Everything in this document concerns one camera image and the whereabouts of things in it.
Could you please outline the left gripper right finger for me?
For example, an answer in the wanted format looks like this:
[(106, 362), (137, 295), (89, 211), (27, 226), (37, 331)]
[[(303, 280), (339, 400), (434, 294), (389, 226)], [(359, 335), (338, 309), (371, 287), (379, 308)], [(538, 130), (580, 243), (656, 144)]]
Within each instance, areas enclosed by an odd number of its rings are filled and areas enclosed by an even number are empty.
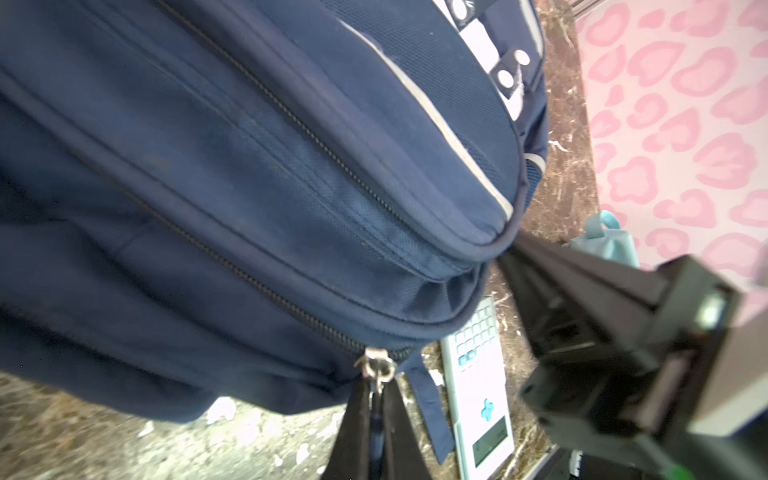
[(396, 380), (383, 390), (383, 478), (431, 480)]

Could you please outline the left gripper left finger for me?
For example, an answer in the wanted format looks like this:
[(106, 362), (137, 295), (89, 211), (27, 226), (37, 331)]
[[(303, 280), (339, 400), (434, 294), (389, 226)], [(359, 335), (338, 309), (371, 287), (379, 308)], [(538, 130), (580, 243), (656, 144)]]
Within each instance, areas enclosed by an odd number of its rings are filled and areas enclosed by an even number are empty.
[(347, 404), (322, 480), (369, 479), (370, 419), (370, 381), (360, 378)]

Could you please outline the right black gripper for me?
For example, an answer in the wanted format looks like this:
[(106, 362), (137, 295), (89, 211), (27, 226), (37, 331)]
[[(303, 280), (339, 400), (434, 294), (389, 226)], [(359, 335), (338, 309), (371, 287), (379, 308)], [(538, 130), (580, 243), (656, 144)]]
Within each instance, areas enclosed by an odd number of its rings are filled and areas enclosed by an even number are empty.
[(737, 291), (695, 258), (642, 271), (520, 233), (499, 267), (537, 367), (521, 398), (558, 445), (660, 479), (767, 475), (767, 364)]

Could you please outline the navy blue student backpack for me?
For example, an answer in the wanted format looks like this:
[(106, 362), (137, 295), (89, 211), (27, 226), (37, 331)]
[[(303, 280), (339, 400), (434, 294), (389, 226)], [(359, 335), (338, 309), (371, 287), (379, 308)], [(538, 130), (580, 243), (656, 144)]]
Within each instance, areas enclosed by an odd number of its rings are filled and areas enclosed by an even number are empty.
[(545, 171), (531, 1), (5, 1), (1, 369), (189, 422), (345, 403), (421, 349)]

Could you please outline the teal pencil pouch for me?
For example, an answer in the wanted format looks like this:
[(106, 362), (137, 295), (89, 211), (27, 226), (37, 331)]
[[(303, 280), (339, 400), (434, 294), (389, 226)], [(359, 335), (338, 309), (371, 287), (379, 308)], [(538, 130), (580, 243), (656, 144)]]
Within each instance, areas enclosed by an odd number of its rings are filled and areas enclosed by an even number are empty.
[(617, 217), (609, 211), (589, 217), (584, 233), (567, 242), (574, 250), (639, 268), (640, 262), (633, 236), (623, 230)]

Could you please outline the light green calculator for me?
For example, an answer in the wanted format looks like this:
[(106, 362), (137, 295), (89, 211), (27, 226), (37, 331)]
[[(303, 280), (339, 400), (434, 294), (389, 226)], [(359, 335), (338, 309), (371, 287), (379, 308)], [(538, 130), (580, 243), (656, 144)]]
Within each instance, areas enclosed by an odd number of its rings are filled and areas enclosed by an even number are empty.
[(440, 341), (462, 479), (488, 479), (513, 453), (506, 373), (494, 299)]

